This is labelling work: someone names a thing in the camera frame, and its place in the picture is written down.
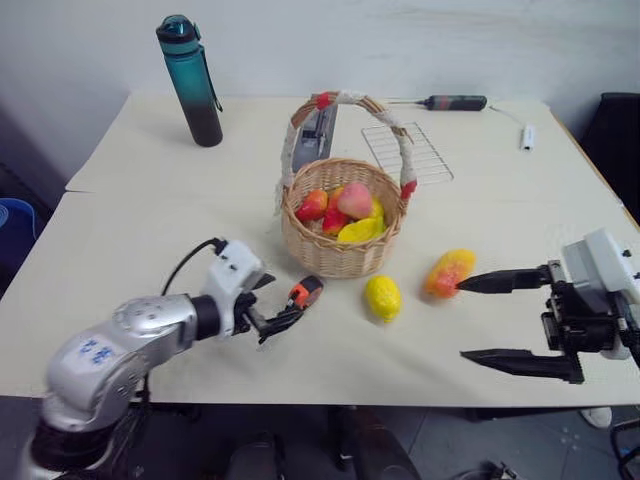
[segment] screwdriver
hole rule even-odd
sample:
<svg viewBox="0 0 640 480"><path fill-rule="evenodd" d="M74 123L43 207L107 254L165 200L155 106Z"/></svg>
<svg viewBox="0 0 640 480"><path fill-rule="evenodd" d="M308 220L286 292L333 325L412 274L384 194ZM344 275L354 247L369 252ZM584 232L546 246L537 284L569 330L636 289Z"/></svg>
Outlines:
<svg viewBox="0 0 640 480"><path fill-rule="evenodd" d="M389 103L422 105L427 110L464 110L467 112L479 112L487 105L487 97L484 95L431 95L429 98L416 102Z"/></svg>

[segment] black cable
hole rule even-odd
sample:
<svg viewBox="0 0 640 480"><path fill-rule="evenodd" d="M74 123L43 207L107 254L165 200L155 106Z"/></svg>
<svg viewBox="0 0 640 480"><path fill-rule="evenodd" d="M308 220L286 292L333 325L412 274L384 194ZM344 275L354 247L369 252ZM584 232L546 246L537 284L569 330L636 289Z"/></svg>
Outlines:
<svg viewBox="0 0 640 480"><path fill-rule="evenodd" d="M176 268L173 269L173 272L171 272L171 275L169 275L169 278L167 279L167 283L164 284L164 288L162 289L161 295L165 296L167 294L167 291L169 290L169 287L171 286L171 282L173 282L173 279L176 278L176 275L178 275L178 272L180 272L182 267L184 267L185 264L189 260L191 260L193 258L193 256L196 253L198 253L200 250L202 250L202 249L208 247L209 245L211 245L212 247L214 247L216 249L216 254L218 254L219 242L221 242L221 240L219 240L217 238L212 238L210 240L206 240L206 241L202 242L200 245L198 245L196 248L191 250L189 253L187 253L187 255L180 261L180 263L178 263L178 265L176 265Z"/></svg>

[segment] basket handle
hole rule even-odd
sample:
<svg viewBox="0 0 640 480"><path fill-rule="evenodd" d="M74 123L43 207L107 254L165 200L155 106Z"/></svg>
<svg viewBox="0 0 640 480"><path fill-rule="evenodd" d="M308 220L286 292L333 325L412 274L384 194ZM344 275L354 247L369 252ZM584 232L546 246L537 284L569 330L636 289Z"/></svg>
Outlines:
<svg viewBox="0 0 640 480"><path fill-rule="evenodd" d="M402 169L400 170L401 198L407 202L418 184L416 172L413 169L413 162L411 160L411 137L409 137L407 130L400 126L398 119L396 119L389 110L367 95L349 90L312 95L311 98L293 114L287 128L284 144L282 145L282 155L280 156L282 162L282 179L280 180L279 190L283 187L289 188L293 184L293 150L295 148L298 128L300 128L315 109L323 110L333 104L358 105L371 113L371 115L379 121L391 127L391 131L400 145L400 157L402 159Z"/></svg>

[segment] water bottle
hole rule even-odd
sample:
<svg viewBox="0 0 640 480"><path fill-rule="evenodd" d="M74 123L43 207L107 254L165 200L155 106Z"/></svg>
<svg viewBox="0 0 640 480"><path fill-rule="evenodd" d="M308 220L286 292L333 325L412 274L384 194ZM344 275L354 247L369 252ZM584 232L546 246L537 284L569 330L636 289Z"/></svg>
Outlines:
<svg viewBox="0 0 640 480"><path fill-rule="evenodd" d="M203 147L219 144L222 129L216 108L222 111L222 106L211 83L198 27L184 15L171 15L156 35L193 139Z"/></svg>

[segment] orange mango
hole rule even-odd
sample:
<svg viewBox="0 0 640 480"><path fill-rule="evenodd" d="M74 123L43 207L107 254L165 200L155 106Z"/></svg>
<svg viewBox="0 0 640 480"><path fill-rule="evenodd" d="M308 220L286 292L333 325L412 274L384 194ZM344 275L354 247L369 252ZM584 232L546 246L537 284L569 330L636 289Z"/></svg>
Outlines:
<svg viewBox="0 0 640 480"><path fill-rule="evenodd" d="M327 211L329 196L321 189L312 190L304 199L302 205L296 210L296 217L302 223L312 220L320 220Z"/></svg>
<svg viewBox="0 0 640 480"><path fill-rule="evenodd" d="M336 188L331 195L329 195L329 206L327 208L338 208L338 198L344 190L344 186Z"/></svg>
<svg viewBox="0 0 640 480"><path fill-rule="evenodd" d="M438 298L453 297L458 293L456 285L469 278L475 264L476 255L471 250L449 250L427 275L424 291Z"/></svg>

